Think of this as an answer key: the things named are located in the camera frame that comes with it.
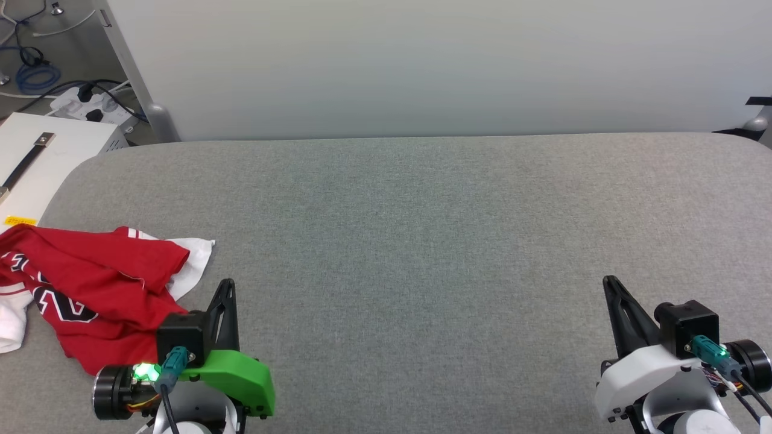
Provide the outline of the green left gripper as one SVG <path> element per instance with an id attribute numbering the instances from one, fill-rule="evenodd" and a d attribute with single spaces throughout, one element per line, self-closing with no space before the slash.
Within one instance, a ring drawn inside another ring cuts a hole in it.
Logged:
<path id="1" fill-rule="evenodd" d="M 204 382 L 248 408 L 248 417 L 273 417 L 276 396 L 270 369 L 240 351 L 235 281 L 224 278 L 207 308 L 205 335 L 212 351 L 204 365 L 182 371 L 180 382 Z"/>

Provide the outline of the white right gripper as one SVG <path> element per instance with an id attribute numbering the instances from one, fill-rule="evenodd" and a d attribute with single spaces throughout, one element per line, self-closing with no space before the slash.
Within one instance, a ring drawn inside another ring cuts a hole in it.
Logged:
<path id="1" fill-rule="evenodd" d="M 620 360 L 603 372 L 596 386 L 595 407 L 599 417 L 620 417 L 639 399 L 643 400 L 641 419 L 645 423 L 653 417 L 698 410 L 724 415 L 720 398 L 703 373 L 701 360 L 678 359 L 656 345 L 658 325 L 620 279 L 606 275 L 602 284 Z"/>

